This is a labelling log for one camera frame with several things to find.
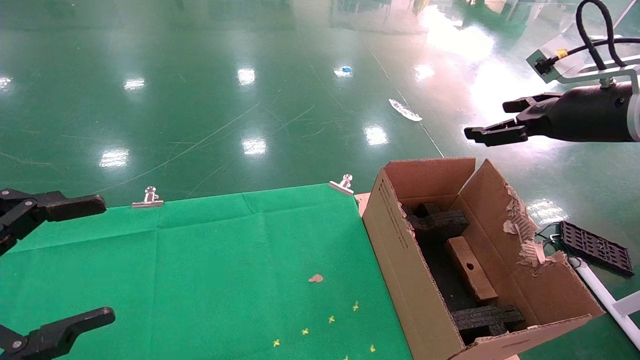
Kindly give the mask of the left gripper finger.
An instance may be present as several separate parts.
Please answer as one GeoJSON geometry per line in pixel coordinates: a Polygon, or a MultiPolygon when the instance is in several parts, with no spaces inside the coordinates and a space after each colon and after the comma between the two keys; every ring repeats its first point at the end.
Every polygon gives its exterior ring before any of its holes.
{"type": "Polygon", "coordinates": [[[115,321],[111,307],[99,307],[66,317],[23,335],[0,326],[2,360],[52,360],[68,354],[83,333],[97,330],[115,321]]]}
{"type": "Polygon", "coordinates": [[[98,194],[68,198],[60,191],[33,194],[6,187],[0,194],[0,255],[45,222],[59,223],[105,211],[105,200],[98,194]]]}

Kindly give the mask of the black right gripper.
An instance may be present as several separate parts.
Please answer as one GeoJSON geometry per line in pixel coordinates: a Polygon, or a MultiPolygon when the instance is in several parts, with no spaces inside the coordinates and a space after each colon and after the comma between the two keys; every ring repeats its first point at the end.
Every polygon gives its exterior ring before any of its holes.
{"type": "Polygon", "coordinates": [[[505,113],[518,113],[518,123],[506,120],[487,127],[466,127],[464,136],[487,147],[526,142],[529,136],[567,142],[634,142],[636,131],[628,119],[632,104],[630,82],[544,92],[502,103],[505,113]]]}

